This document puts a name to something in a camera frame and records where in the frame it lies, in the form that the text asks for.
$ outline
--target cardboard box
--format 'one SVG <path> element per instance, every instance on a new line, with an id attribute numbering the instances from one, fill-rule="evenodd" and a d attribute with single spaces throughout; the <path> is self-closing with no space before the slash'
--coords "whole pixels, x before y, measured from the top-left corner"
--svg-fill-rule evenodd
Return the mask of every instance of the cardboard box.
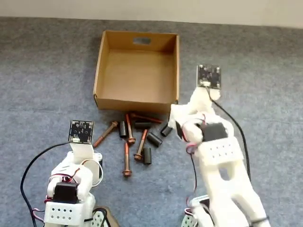
<path id="1" fill-rule="evenodd" d="M 169 113 L 178 96 L 177 34 L 103 32 L 94 85 L 99 109 Z"/>

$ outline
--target copper bolt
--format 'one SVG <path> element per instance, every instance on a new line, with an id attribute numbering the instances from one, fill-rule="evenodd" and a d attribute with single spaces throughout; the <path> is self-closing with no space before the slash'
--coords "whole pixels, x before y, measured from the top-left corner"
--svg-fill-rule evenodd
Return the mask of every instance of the copper bolt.
<path id="1" fill-rule="evenodd" d="M 137 150 L 137 153 L 134 154 L 134 158 L 137 161 L 141 161 L 141 159 L 142 159 L 141 152 L 142 152 L 143 145 L 144 145 L 144 142 L 145 142 L 145 139 L 146 139 L 146 134 L 147 134 L 147 129 L 144 129 L 144 131 L 142 133 L 142 137 L 141 137 L 141 142 L 140 142 L 140 145 L 139 145 L 138 150 Z"/>
<path id="2" fill-rule="evenodd" d="M 129 156 L 128 156 L 128 144 L 127 142 L 125 143 L 125 169 L 123 171 L 123 176 L 125 177 L 130 177 L 132 175 L 132 171 L 129 169 Z"/>
<path id="3" fill-rule="evenodd" d="M 157 118 L 147 117 L 147 116 L 142 116 L 142 115 L 137 115 L 136 113 L 131 113 L 131 117 L 133 117 L 133 118 L 139 118 L 139 119 L 144 119 L 144 120 L 148 120 L 150 122 L 159 123 L 159 124 L 162 123 L 162 121 L 159 120 L 159 119 L 157 119 Z"/>
<path id="4" fill-rule="evenodd" d="M 93 147 L 96 148 L 97 146 L 99 146 L 99 144 L 105 139 L 105 137 L 108 136 L 108 134 L 117 126 L 118 122 L 112 122 L 112 125 L 97 139 Z"/>
<path id="5" fill-rule="evenodd" d="M 127 129 L 128 129 L 127 143 L 130 146 L 130 145 L 133 145 L 136 142 L 136 138 L 133 137 L 132 125 L 131 125 L 131 121 L 129 119 L 128 113 L 126 114 L 126 123 L 127 123 Z"/>

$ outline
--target wire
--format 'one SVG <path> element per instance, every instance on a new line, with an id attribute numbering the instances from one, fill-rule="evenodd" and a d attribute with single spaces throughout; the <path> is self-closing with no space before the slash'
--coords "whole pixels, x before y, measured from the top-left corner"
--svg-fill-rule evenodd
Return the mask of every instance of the wire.
<path id="1" fill-rule="evenodd" d="M 100 163 L 97 162 L 96 160 L 92 159 L 92 158 L 88 158 L 88 159 L 83 160 L 83 161 L 80 163 L 80 165 L 84 165 L 84 163 L 86 163 L 87 161 L 94 161 L 95 163 L 97 163 L 97 165 L 99 166 L 100 171 L 101 171 L 101 176 L 100 176 L 98 182 L 95 183 L 95 184 L 92 186 L 92 187 L 94 188 L 94 187 L 97 187 L 97 186 L 102 182 L 102 180 L 103 180 L 103 169 L 102 169 L 102 166 L 100 165 Z"/>
<path id="2" fill-rule="evenodd" d="M 22 197 L 23 197 L 25 203 L 27 204 L 27 207 L 28 207 L 30 216 L 31 216 L 31 218 L 32 218 L 32 222 L 33 222 L 33 226 L 34 226 L 34 227 L 37 227 L 37 224 L 36 224 L 36 219 L 35 219 L 35 216 L 34 216 L 34 213 L 33 213 L 33 208 L 32 208 L 32 206 L 30 205 L 30 202 L 28 201 L 28 199 L 27 199 L 27 197 L 26 197 L 26 195 L 25 195 L 25 193 L 24 193 L 24 189 L 23 189 L 23 185 L 24 185 L 24 181 L 25 181 L 25 178 L 26 178 L 26 176 L 27 176 L 27 173 L 28 173 L 30 167 L 33 165 L 33 163 L 34 163 L 40 156 L 42 156 L 44 153 L 46 153 L 47 151 L 49 151 L 49 150 L 51 150 L 51 149 L 53 149 L 53 148 L 55 148 L 55 147 L 62 146 L 62 145 L 68 144 L 68 143 L 70 143 L 70 141 L 69 141 L 69 142 L 66 142 L 66 143 L 56 144 L 56 145 L 53 145 L 53 146 L 51 146 L 51 147 L 45 149 L 45 150 L 42 151 L 40 154 L 38 154 L 37 156 L 35 156 L 35 157 L 33 158 L 33 160 L 31 160 L 31 162 L 28 164 L 28 166 L 26 167 L 26 169 L 25 169 L 25 171 L 24 171 L 24 173 L 23 173 L 23 176 L 22 176 L 22 179 L 21 179 L 21 183 L 20 183 L 20 191 L 21 191 L 21 195 L 22 195 Z"/>
<path id="3" fill-rule="evenodd" d="M 53 179 L 54 176 L 67 176 L 67 177 L 68 177 L 68 180 L 73 179 L 75 183 L 78 183 L 78 182 L 73 178 L 73 176 L 68 175 L 68 174 L 53 174 L 53 175 L 51 175 L 51 176 L 49 177 L 49 180 L 48 180 L 48 181 L 51 181 L 51 180 Z"/>
<path id="4" fill-rule="evenodd" d="M 67 182 L 71 182 L 72 179 L 74 179 L 74 176 L 76 175 L 76 173 L 80 170 L 80 168 L 76 169 L 76 171 L 74 172 L 74 174 L 67 180 Z"/>
<path id="5" fill-rule="evenodd" d="M 193 168 L 194 168 L 194 174 L 195 174 L 195 184 L 194 184 L 194 191 L 192 194 L 195 194 L 196 189 L 197 189 L 197 172 L 196 172 L 196 167 L 195 167 L 195 163 L 194 163 L 194 159 L 193 159 L 193 154 L 195 153 L 195 149 L 199 146 L 199 144 L 195 144 L 195 143 L 189 143 L 186 146 L 186 152 L 190 155 L 190 159 L 191 162 L 193 164 Z M 189 207 L 189 196 L 186 197 L 186 205 Z"/>
<path id="6" fill-rule="evenodd" d="M 33 208 L 33 214 L 34 214 L 35 218 L 36 218 L 37 220 L 39 220 L 39 221 L 41 221 L 41 222 L 44 223 L 43 218 L 41 218 L 41 217 L 39 217 L 38 215 L 36 215 L 36 214 L 35 214 L 35 211 L 36 211 L 36 212 L 45 212 L 45 210 L 39 210 L 38 208 Z"/>
<path id="7" fill-rule="evenodd" d="M 229 116 L 229 118 L 235 123 L 235 125 L 238 127 L 239 131 L 240 131 L 240 134 L 242 136 L 242 140 L 243 140 L 243 145 L 244 145 L 244 152 L 245 152 L 245 159 L 246 159 L 246 168 L 247 168 L 247 175 L 248 175 L 248 178 L 250 179 L 251 181 L 251 177 L 250 177 L 250 158 L 249 158 L 249 155 L 248 155 L 248 150 L 247 150 L 247 145 L 246 145 L 246 139 L 245 139 L 245 136 L 244 136 L 244 132 L 241 128 L 241 126 L 238 124 L 238 122 L 220 105 L 218 104 L 216 101 L 214 101 L 212 98 L 211 98 L 211 95 L 210 95 L 210 89 L 208 87 L 206 87 L 206 90 L 207 90 L 207 93 L 208 93 L 208 96 L 209 96 L 209 99 L 217 106 L 219 107 L 227 116 Z"/>

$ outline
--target screw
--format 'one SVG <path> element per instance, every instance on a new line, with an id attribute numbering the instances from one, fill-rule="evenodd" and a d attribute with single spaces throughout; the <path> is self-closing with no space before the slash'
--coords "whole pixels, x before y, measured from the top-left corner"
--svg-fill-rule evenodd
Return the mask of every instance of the screw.
<path id="1" fill-rule="evenodd" d="M 128 155 L 128 144 L 125 143 L 125 160 L 124 160 L 124 171 L 123 176 L 130 177 L 132 175 L 132 171 L 129 169 L 129 155 Z"/>
<path id="2" fill-rule="evenodd" d="M 145 142 L 146 134 L 147 134 L 147 129 L 144 129 L 144 131 L 142 133 L 142 137 L 141 137 L 141 142 L 140 142 L 140 145 L 139 145 L 138 150 L 137 150 L 137 153 L 134 154 L 134 158 L 137 161 L 141 161 L 141 159 L 142 159 L 141 152 L 142 152 L 143 145 L 144 145 L 144 142 Z"/>
<path id="3" fill-rule="evenodd" d="M 162 123 L 162 121 L 157 119 L 157 118 L 142 116 L 142 115 L 138 115 L 138 114 L 135 114 L 135 113 L 131 113 L 131 117 L 145 119 L 145 120 L 148 120 L 150 122 L 159 123 L 159 124 Z"/>
<path id="4" fill-rule="evenodd" d="M 93 147 L 96 148 L 99 144 L 105 139 L 105 137 L 118 126 L 118 122 L 112 122 L 111 126 L 97 139 L 94 143 Z"/>
<path id="5" fill-rule="evenodd" d="M 132 125 L 131 125 L 131 121 L 129 120 L 128 113 L 126 114 L 126 123 L 127 123 L 127 129 L 128 129 L 127 143 L 128 143 L 128 145 L 133 145 L 136 142 L 136 138 L 133 137 Z"/>

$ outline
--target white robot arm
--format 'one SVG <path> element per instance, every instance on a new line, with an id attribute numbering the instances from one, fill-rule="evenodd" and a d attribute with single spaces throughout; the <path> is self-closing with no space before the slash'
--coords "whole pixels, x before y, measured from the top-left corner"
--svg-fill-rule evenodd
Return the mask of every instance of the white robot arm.
<path id="1" fill-rule="evenodd" d="M 193 199 L 192 215 L 199 227 L 248 227 L 250 224 L 270 227 L 261 200 L 251 186 L 234 128 L 214 113 L 211 103 L 206 88 L 197 87 L 188 104 L 171 107 L 169 126 L 177 130 L 180 138 L 195 145 L 194 155 L 199 160 L 210 201 L 208 214 L 199 200 Z M 227 170 L 229 180 L 222 179 L 220 168 Z"/>
<path id="2" fill-rule="evenodd" d="M 91 226 L 96 201 L 90 190 L 103 178 L 102 155 L 94 153 L 91 137 L 85 136 L 92 134 L 92 126 L 92 122 L 71 122 L 71 128 L 77 128 L 70 132 L 72 151 L 51 172 L 45 200 L 45 227 Z"/>

